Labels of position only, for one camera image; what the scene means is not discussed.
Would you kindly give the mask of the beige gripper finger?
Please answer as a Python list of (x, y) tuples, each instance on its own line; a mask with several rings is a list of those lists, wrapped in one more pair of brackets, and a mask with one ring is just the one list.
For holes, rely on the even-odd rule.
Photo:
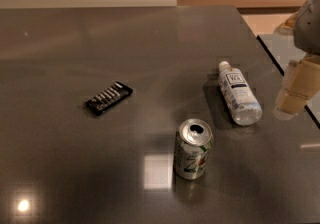
[(274, 116), (292, 119), (319, 91), (320, 55), (307, 53), (300, 61), (290, 60), (276, 97)]

